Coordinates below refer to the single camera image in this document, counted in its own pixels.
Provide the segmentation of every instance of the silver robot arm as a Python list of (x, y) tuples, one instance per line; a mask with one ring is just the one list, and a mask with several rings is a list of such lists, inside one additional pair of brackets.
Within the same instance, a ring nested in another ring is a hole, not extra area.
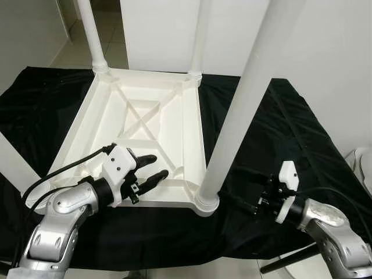
[(102, 166), (100, 179), (88, 177), (75, 187), (52, 194), (46, 203), (46, 214), (34, 229), (19, 267), (10, 269), (7, 278), (64, 278), (77, 243), (78, 229), (87, 217), (105, 206), (116, 207), (127, 197), (137, 203), (139, 195), (167, 177), (168, 171), (163, 170), (143, 184), (137, 184), (135, 171), (155, 160), (153, 155), (137, 158), (130, 149), (116, 146)]
[(278, 195), (265, 193), (260, 201), (269, 207), (275, 205), (271, 209), (276, 213), (276, 222), (287, 220), (308, 233), (319, 247), (334, 279), (372, 278), (370, 245), (351, 229), (345, 214), (313, 199), (303, 200), (293, 195), (282, 198), (285, 191), (297, 190), (298, 176), (292, 161), (283, 163), (278, 180), (281, 185)]

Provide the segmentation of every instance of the tiled floor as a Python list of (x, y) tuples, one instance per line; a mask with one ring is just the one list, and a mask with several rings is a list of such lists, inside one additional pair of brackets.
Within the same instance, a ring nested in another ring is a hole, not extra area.
[[(260, 274), (259, 264), (265, 265), (270, 261), (242, 260), (222, 257), (200, 266), (171, 267), (168, 269), (143, 270), (141, 274), (146, 279), (291, 279), (284, 269), (265, 275)], [(65, 279), (122, 279), (127, 271), (102, 271), (69, 269)]]
[[(94, 11), (94, 18), (107, 63), (110, 67), (128, 69), (121, 14), (119, 12)], [(91, 69), (91, 54), (81, 20), (76, 21), (71, 28), (70, 37), (71, 42), (67, 42), (51, 67)]]

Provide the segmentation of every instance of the white pole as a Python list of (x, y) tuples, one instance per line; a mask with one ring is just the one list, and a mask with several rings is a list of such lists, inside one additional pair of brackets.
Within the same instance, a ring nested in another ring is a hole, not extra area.
[(257, 111), (285, 42), (291, 35), (305, 0), (271, 0), (251, 54), (232, 99), (203, 183), (195, 195), (199, 210), (212, 214), (217, 193)]
[(198, 22), (195, 30), (194, 50), (192, 52), (191, 65), (188, 72), (198, 80), (198, 86), (200, 86), (202, 80), (202, 62), (211, 6), (212, 0), (200, 0)]
[[(19, 155), (18, 151), (0, 133), (0, 172), (14, 187), (20, 191), (21, 195), (36, 181), (40, 176), (30, 167), (30, 165)], [(50, 190), (49, 182), (40, 184), (30, 193), (28, 201), (36, 201), (39, 197)]]
[(76, 18), (81, 20), (80, 9), (79, 9), (79, 4), (77, 3), (77, 0), (74, 0), (74, 7), (75, 7), (75, 12), (76, 12)]
[(103, 56), (101, 42), (95, 25), (91, 3), (89, 0), (77, 0), (78, 7), (80, 9), (81, 19), (87, 40), (89, 49), (92, 55), (93, 71), (95, 73), (107, 73), (109, 71), (105, 57)]
[(63, 24), (63, 30), (65, 31), (65, 35), (66, 35), (66, 37), (67, 37), (69, 40), (71, 40), (71, 38), (70, 38), (70, 33), (69, 33), (69, 29), (68, 29), (67, 26), (66, 26), (66, 21), (65, 21), (65, 18), (63, 17), (62, 9), (61, 9), (61, 7), (60, 7), (59, 0), (56, 0), (56, 5), (57, 5), (57, 10), (58, 10), (58, 13), (59, 13), (60, 21), (61, 21), (62, 24)]

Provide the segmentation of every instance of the black fabric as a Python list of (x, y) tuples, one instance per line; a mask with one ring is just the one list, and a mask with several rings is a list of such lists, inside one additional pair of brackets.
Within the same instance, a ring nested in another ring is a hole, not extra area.
[[(0, 129), (39, 175), (47, 173), (92, 78), (89, 70), (27, 68), (0, 97)], [(199, 100), (207, 162), (238, 81), (238, 77), (203, 76)], [(331, 185), (361, 204), (370, 204), (305, 100), (287, 80), (274, 79), (223, 190), (256, 203), (262, 185), (250, 180), (251, 174), (278, 173), (283, 160), (295, 161), (299, 189)], [(0, 257), (9, 260), (21, 205), (9, 182), (3, 178), (0, 183), (0, 237), (7, 239), (0, 243)], [(315, 192), (311, 197), (343, 210), (365, 239), (353, 209), (338, 196)], [(208, 218), (189, 209), (104, 208), (80, 228), (71, 266), (138, 270), (201, 264), (221, 256), (271, 258), (310, 242), (292, 225), (280, 226), (264, 213), (244, 214), (224, 198)]]

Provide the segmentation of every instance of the black cable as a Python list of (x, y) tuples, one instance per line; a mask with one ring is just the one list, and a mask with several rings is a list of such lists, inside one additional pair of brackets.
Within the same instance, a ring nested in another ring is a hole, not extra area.
[(337, 190), (337, 189), (333, 189), (331, 187), (315, 187), (315, 188), (312, 188), (312, 189), (306, 189), (306, 190), (302, 190), (302, 191), (299, 191), (299, 192), (296, 192), (296, 193), (299, 193), (299, 194), (305, 194), (305, 193), (308, 193), (308, 192), (314, 192), (314, 191), (318, 191), (318, 190), (325, 190), (325, 191), (331, 191), (331, 192), (334, 192), (340, 196), (342, 196), (344, 199), (348, 198), (350, 201), (352, 201), (355, 206), (357, 206), (359, 209), (361, 209), (362, 211), (364, 211), (364, 213), (366, 215), (369, 215), (370, 217), (372, 217), (372, 208), (367, 208), (359, 203), (357, 203), (354, 199), (346, 196), (344, 193), (342, 193), (341, 191)]
[(90, 155), (88, 155), (88, 156), (86, 156), (86, 157), (84, 157), (84, 158), (82, 158), (82, 159), (80, 159), (80, 160), (74, 162), (74, 163), (71, 163), (71, 164), (68, 164), (68, 165), (65, 166), (65, 167), (62, 167), (62, 168), (60, 168), (59, 170), (56, 170), (56, 171), (54, 171), (54, 172), (52, 172), (52, 173), (49, 173), (47, 176), (45, 176), (45, 177), (39, 179), (38, 181), (36, 181), (33, 185), (31, 185), (31, 186), (30, 186), (30, 187), (29, 187), (29, 188), (24, 192), (24, 194), (23, 194), (23, 196), (22, 196), (22, 202), (23, 202), (23, 203), (26, 203), (26, 200), (27, 200), (29, 194), (31, 193), (31, 191), (32, 191), (33, 189), (35, 189), (35, 188), (36, 188), (38, 185), (40, 185), (41, 183), (45, 182), (46, 180), (48, 180), (48, 179), (50, 179), (50, 178), (52, 178), (52, 177), (54, 177), (54, 176), (57, 176), (58, 174), (64, 172), (65, 170), (71, 169), (72, 167), (76, 167), (78, 164), (84, 163), (85, 161), (90, 160), (90, 159), (92, 159), (93, 157), (96, 157), (96, 156), (97, 156), (98, 154), (100, 154), (101, 152), (103, 152), (103, 148), (97, 150), (96, 152), (94, 152), (94, 153), (92, 153), (92, 154), (90, 154)]
[(251, 205), (250, 203), (245, 202), (243, 199), (229, 194), (225, 191), (220, 191), (219, 196), (223, 198), (229, 205), (235, 206), (240, 211), (243, 211), (245, 214), (248, 215), (256, 215), (257, 213), (257, 206)]
[(350, 199), (348, 196), (346, 196), (345, 194), (340, 192), (339, 190), (336, 190), (336, 189), (333, 189), (333, 188), (330, 188), (330, 187), (316, 187), (316, 188), (312, 188), (312, 189), (306, 189), (306, 190), (303, 190), (303, 191), (297, 191), (295, 193), (296, 193), (296, 195), (300, 195), (300, 194), (306, 194), (306, 193), (316, 192), (316, 191), (332, 191), (334, 193), (337, 193), (339, 196), (343, 197), (344, 200), (348, 201), (354, 207), (354, 209), (356, 211), (356, 214), (358, 215), (360, 221), (362, 222), (364, 230), (366, 231), (368, 241), (370, 242), (370, 244), (372, 244), (371, 232), (370, 232), (370, 230), (368, 228), (368, 225), (367, 225), (362, 213), (360, 212), (357, 204), (352, 199)]

